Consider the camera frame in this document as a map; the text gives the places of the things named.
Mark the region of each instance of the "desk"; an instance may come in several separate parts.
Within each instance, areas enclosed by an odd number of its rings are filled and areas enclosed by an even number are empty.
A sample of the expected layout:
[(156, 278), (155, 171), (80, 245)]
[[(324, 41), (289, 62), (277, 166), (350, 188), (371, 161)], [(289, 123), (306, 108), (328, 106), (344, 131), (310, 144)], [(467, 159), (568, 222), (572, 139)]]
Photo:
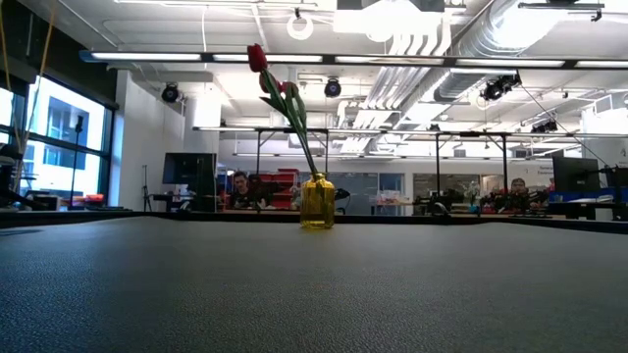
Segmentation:
[(622, 234), (153, 217), (3, 231), (8, 352), (626, 348)]
[(377, 211), (386, 206), (414, 206), (413, 202), (377, 202), (375, 205), (371, 205), (371, 216), (375, 216)]
[(238, 214), (238, 215), (247, 215), (247, 214), (257, 214), (260, 215), (298, 215), (298, 210), (223, 210), (221, 213), (225, 214)]
[(612, 202), (550, 202), (548, 209), (552, 213), (565, 215), (570, 220), (578, 220), (582, 217), (587, 220), (595, 220), (597, 209), (619, 211), (621, 215), (621, 211), (625, 213), (626, 204)]

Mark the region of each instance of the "spotlight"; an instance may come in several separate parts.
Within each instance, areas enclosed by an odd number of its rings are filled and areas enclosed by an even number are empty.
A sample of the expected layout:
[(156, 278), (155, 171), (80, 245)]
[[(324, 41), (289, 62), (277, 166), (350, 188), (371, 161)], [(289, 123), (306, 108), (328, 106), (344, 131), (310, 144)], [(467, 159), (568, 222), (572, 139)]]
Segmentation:
[(340, 96), (342, 92), (342, 87), (340, 87), (340, 83), (337, 78), (330, 77), (327, 80), (327, 84), (325, 85), (325, 96), (328, 98), (336, 98)]
[(550, 120), (547, 123), (540, 124), (537, 126), (532, 126), (532, 130), (530, 132), (546, 133), (546, 132), (553, 132), (553, 131), (558, 131), (558, 124), (556, 123), (556, 120)]
[(521, 76), (516, 75), (499, 76), (495, 80), (487, 82), (486, 88), (480, 93), (480, 97), (486, 101), (496, 101), (504, 94), (510, 92), (513, 87), (521, 84)]
[(161, 93), (161, 99), (166, 103), (176, 103), (179, 99), (179, 85), (176, 82), (166, 83), (166, 88)]

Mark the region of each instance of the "security camera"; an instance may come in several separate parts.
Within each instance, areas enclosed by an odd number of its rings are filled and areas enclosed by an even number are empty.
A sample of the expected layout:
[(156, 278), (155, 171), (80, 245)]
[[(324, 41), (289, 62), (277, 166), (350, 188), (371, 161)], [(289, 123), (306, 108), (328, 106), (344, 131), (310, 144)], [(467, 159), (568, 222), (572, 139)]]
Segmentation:
[(177, 103), (179, 96), (179, 85), (176, 82), (166, 83), (166, 88), (161, 93), (161, 99), (166, 103)]
[(340, 87), (340, 83), (337, 78), (330, 77), (327, 80), (327, 84), (325, 85), (325, 96), (328, 98), (336, 98), (340, 96), (342, 92), (342, 87)]

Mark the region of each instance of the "tripod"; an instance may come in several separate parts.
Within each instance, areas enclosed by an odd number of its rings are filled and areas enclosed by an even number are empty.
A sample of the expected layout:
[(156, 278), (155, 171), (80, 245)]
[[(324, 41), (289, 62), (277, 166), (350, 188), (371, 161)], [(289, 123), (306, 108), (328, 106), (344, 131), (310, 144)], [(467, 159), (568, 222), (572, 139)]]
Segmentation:
[(75, 132), (77, 133), (77, 141), (75, 142), (75, 163), (72, 167), (72, 188), (70, 189), (70, 208), (68, 211), (72, 211), (75, 207), (75, 174), (77, 173), (77, 157), (79, 156), (79, 136), (82, 132), (82, 116), (78, 116), (77, 125), (75, 126)]
[(150, 195), (148, 194), (148, 166), (141, 166), (144, 169), (144, 186), (141, 188), (144, 194), (144, 212), (146, 212), (146, 205), (150, 212), (153, 212), (152, 206), (150, 206)]

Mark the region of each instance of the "computer screen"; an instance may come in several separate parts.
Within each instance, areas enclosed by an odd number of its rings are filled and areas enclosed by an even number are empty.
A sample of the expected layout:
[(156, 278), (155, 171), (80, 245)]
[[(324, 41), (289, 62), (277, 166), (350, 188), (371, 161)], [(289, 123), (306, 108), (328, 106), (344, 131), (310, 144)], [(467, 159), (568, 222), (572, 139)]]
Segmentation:
[(600, 190), (598, 160), (566, 157), (553, 157), (552, 160), (556, 191), (587, 192)]
[(214, 171), (215, 160), (211, 153), (166, 153), (163, 183), (195, 186), (201, 165)]

